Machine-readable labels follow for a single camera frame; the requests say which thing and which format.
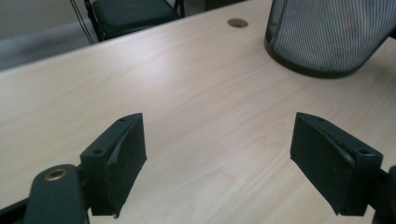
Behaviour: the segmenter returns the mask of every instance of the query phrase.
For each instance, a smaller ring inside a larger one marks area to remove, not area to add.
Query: light wood tabletop
[[[396,164],[396,42],[352,76],[305,77],[264,49],[270,6],[250,0],[0,73],[0,207],[141,112],[148,160],[119,219],[92,223],[371,223],[371,208],[337,217],[290,142],[305,112],[383,153],[385,171]]]

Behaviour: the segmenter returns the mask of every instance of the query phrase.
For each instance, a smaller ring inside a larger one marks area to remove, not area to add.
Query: gray floor
[[[202,1],[185,2],[186,16],[203,12]],[[84,20],[90,34],[96,40],[91,22]],[[90,45],[84,35],[77,17],[75,21],[38,32],[26,32],[10,38],[0,39],[0,70],[36,62],[51,56],[66,53]]]

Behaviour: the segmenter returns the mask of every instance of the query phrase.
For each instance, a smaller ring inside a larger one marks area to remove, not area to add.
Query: black chair
[[[173,9],[166,0],[84,0],[99,41],[180,19],[184,17],[183,1],[176,0]]]

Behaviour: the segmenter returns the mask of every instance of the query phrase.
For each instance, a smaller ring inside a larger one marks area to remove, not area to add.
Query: metal mesh
[[[346,72],[362,65],[395,27],[395,0],[274,0],[267,41],[304,68]]]

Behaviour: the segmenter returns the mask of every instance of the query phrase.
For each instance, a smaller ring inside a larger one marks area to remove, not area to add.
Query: cable
[[[75,0],[70,0],[70,3],[72,4],[73,9],[75,10],[76,16],[78,18],[79,25],[81,26],[82,30],[84,31],[85,36],[87,36],[88,41],[90,42],[90,44],[93,45],[94,41],[93,41],[93,39],[92,39],[92,37],[90,35],[90,32],[88,31],[87,26],[85,25],[84,20],[82,19],[81,13],[78,10],[78,7],[76,5]]]

